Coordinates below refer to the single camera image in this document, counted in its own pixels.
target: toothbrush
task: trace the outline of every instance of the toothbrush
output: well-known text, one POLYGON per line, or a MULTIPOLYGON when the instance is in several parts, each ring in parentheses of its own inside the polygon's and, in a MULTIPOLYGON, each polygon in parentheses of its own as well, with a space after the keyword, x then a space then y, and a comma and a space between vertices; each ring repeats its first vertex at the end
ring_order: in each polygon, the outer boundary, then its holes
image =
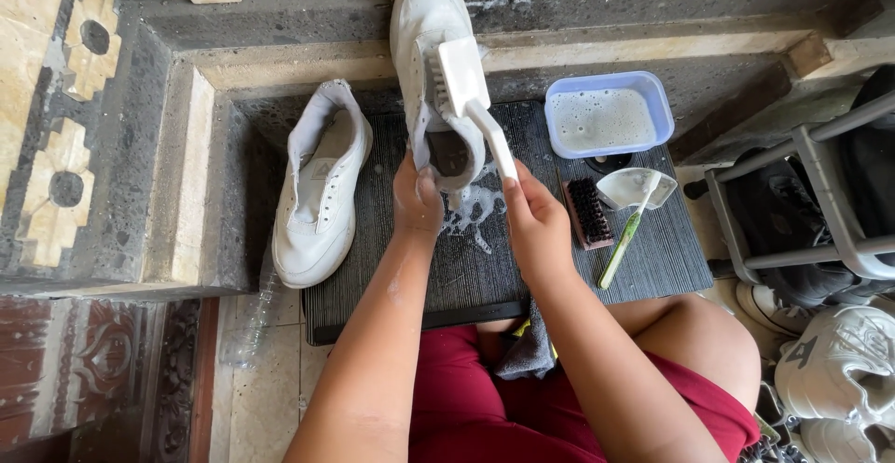
POLYGON ((612 251, 610 263, 606 266, 606 270, 603 271, 603 274, 599 277, 599 281, 597 282, 597 286, 600 288, 605 290, 610 287, 612 278, 615 276, 616 271, 619 270, 619 265, 621 265, 621 259, 625 256, 625 250, 627 250, 627 246, 633 238, 633 233, 636 232, 637 226, 640 225, 640 217, 643 215, 643 209, 646 207, 646 203, 650 200, 650 196, 656 191, 656 187, 659 186, 661 178, 662 173, 659 171, 653 171, 646 177, 646 181, 643 183, 643 200, 640 201, 640 206, 637 207, 637 210, 628 218, 627 222, 625 222, 625 228, 622 229, 619 245, 616 246, 615 251, 612 251))
POLYGON ((472 119, 488 141, 500 176, 518 181, 519 174, 513 154, 509 151, 507 137, 500 124, 488 113, 491 99, 475 37, 466 36, 440 44, 430 64, 440 112, 472 119))

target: soapy water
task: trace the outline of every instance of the soapy water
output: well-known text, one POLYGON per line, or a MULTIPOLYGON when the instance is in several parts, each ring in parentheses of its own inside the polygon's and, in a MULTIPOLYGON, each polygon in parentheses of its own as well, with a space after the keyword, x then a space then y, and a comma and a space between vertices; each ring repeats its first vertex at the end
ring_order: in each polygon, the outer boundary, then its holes
POLYGON ((494 179, 498 181, 498 188, 501 188, 497 165, 493 161, 487 163, 482 167, 482 171, 476 176, 473 183, 464 189, 459 207, 445 213, 445 220, 441 224, 439 235, 442 233, 466 235, 466 229, 472 228, 475 244, 490 255, 491 247, 482 237, 482 229, 479 226, 495 211, 501 215, 506 213, 507 204, 504 201, 503 191, 492 191, 487 187, 475 184, 488 174, 494 175, 494 179))
POLYGON ((646 99, 630 89, 560 92, 551 97, 559 142, 570 150, 655 143, 646 99))

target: red shorts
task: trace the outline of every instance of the red shorts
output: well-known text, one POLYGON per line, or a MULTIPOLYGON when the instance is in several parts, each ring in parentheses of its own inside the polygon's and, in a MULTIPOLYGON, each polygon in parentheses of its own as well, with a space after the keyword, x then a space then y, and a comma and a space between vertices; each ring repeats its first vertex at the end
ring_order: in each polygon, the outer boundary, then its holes
MULTIPOLYGON (((604 462, 562 371, 543 380, 493 379, 479 362, 475 326, 422 332, 413 387, 410 461, 604 462)), ((646 354, 730 461, 758 440, 752 414, 710 380, 646 354)))

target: plastic bottle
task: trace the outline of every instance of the plastic bottle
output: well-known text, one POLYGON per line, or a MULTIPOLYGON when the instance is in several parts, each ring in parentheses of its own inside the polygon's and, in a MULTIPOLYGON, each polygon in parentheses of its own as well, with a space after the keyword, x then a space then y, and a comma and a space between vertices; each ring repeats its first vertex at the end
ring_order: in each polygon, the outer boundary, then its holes
POLYGON ((257 294, 245 296, 236 328, 227 332, 220 363, 237 369, 254 369, 264 351, 269 333, 275 329, 276 316, 283 299, 283 285, 274 269, 270 247, 264 254, 257 294))

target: metal shoe rack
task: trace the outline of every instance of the metal shoe rack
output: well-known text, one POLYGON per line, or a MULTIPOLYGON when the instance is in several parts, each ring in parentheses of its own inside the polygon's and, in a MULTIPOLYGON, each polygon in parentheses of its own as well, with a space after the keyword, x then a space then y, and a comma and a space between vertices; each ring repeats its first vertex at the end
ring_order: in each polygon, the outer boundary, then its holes
POLYGON ((684 194, 698 199, 709 193, 721 221, 724 239, 730 250, 730 263, 711 262, 712 272, 733 269, 744 282, 763 285, 756 270, 810 263, 842 261, 855 274, 869 279, 895 279, 895 267, 881 263, 879 253, 895 251, 895 235, 868 238, 861 229, 851 205, 849 185, 842 175, 838 143, 845 132, 895 111, 895 91, 864 104, 825 124, 802 124, 792 130, 792 138, 768 148, 761 154, 731 167, 710 169, 705 179, 688 183, 684 194), (749 252, 743 230, 733 216, 725 183, 751 173, 776 160, 798 153, 823 217, 830 228, 833 243, 793 251, 754 257, 749 252))

